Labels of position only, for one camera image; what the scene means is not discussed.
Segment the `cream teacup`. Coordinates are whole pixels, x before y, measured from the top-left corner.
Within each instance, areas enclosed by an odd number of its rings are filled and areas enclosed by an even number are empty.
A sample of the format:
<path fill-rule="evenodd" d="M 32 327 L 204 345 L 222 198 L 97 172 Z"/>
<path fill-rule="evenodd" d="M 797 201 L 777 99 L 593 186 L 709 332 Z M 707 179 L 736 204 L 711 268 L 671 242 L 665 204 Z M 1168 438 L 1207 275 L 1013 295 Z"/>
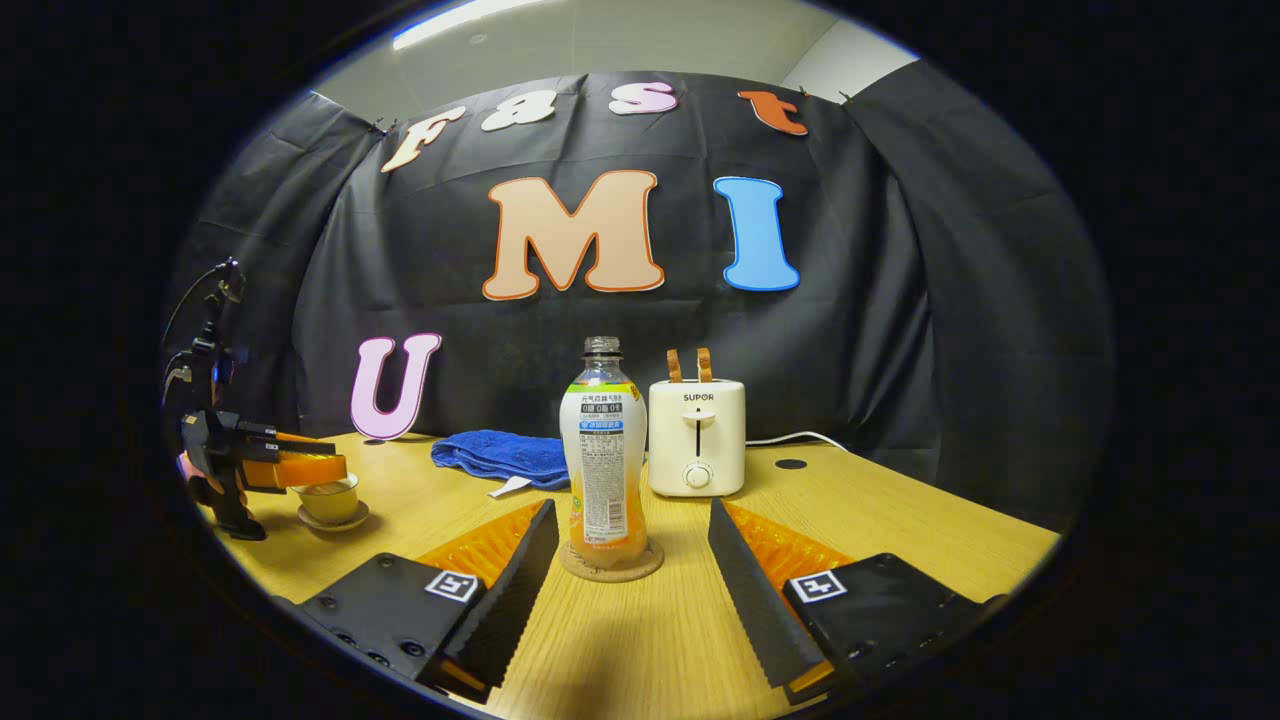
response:
<path fill-rule="evenodd" d="M 294 491 L 300 497 L 302 516 L 312 524 L 346 524 L 358 511 L 358 496 L 353 486 L 328 483 L 300 487 Z"/>

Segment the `black backdrop cloth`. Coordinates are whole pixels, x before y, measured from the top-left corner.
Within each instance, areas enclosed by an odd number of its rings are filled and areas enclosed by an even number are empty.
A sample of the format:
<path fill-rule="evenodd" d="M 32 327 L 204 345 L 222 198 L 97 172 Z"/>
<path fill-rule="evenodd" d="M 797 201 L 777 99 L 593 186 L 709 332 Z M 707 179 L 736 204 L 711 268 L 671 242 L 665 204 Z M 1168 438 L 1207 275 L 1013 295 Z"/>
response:
<path fill-rule="evenodd" d="M 814 430 L 997 512 L 1065 530 L 1115 382 L 1094 247 L 1065 190 L 923 61 L 845 104 L 659 70 L 552 76 L 378 133 L 319 94 L 215 182 L 177 259 L 148 396 L 227 309 L 225 406 L 351 432 L 361 342 L 442 346 L 413 432 L 559 434 L 584 341 L 641 389 L 710 350 L 746 434 Z"/>

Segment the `white toaster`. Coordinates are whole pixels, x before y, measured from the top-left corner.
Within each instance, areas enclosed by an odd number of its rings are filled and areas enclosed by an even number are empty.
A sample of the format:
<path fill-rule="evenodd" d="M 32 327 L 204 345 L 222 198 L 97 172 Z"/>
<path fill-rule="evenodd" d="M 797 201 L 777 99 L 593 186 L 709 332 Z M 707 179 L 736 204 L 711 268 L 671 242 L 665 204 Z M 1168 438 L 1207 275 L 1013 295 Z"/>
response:
<path fill-rule="evenodd" d="M 664 497 L 716 497 L 745 484 L 746 393 L 737 380 L 660 380 L 648 395 L 648 482 Z"/>

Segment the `blue towel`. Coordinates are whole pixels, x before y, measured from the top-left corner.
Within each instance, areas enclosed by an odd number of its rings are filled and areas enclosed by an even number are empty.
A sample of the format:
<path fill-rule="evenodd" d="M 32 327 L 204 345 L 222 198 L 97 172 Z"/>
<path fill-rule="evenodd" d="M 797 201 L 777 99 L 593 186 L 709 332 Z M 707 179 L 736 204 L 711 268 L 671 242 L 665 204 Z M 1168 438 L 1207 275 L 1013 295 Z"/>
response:
<path fill-rule="evenodd" d="M 467 430 L 436 441 L 434 464 L 471 477 L 527 480 L 536 489 L 570 487 L 570 470 L 558 438 L 520 436 L 503 430 Z"/>

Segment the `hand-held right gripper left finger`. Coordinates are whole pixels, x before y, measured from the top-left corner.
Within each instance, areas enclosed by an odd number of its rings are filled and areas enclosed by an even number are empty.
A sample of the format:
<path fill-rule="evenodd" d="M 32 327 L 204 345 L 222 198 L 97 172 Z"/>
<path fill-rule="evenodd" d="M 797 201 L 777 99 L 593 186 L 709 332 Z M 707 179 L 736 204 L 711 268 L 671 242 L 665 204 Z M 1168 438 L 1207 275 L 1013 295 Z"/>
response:
<path fill-rule="evenodd" d="M 484 703 L 502 685 L 559 546 L 556 503 L 530 503 L 419 559 L 376 553 L 297 618 L 431 691 Z"/>

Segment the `round cork coaster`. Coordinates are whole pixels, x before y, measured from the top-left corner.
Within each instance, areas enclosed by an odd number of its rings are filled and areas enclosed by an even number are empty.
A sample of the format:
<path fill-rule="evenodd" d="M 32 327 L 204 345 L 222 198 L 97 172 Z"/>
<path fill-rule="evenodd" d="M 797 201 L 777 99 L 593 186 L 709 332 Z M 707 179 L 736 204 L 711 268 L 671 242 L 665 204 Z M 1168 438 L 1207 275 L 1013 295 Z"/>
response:
<path fill-rule="evenodd" d="M 621 560 L 609 568 L 596 566 L 584 559 L 566 541 L 558 550 L 561 565 L 573 577 L 596 583 L 635 582 L 657 571 L 666 560 L 664 550 L 654 539 L 649 539 L 645 550 L 634 559 Z"/>

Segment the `orange drink water bottle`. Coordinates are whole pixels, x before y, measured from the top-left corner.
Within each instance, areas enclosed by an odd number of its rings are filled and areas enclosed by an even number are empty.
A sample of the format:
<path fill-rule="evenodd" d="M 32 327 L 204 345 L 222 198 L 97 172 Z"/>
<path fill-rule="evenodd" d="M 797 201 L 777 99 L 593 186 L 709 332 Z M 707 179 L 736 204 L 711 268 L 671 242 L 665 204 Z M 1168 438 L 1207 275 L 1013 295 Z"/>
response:
<path fill-rule="evenodd" d="M 646 409 L 621 368 L 618 338 L 586 338 L 582 360 L 559 406 L 570 546 L 586 565 L 613 570 L 637 561 L 648 546 L 640 502 Z"/>

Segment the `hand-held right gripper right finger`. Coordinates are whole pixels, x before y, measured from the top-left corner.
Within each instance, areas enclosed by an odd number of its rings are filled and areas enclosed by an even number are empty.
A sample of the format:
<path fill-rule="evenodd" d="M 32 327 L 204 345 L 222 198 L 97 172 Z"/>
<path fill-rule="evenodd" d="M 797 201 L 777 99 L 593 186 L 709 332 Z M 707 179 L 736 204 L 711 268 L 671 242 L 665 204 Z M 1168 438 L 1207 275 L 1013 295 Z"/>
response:
<path fill-rule="evenodd" d="M 719 498 L 708 543 L 756 661 L 792 705 L 887 685 L 1005 601 L 969 600 L 893 553 L 849 557 Z"/>

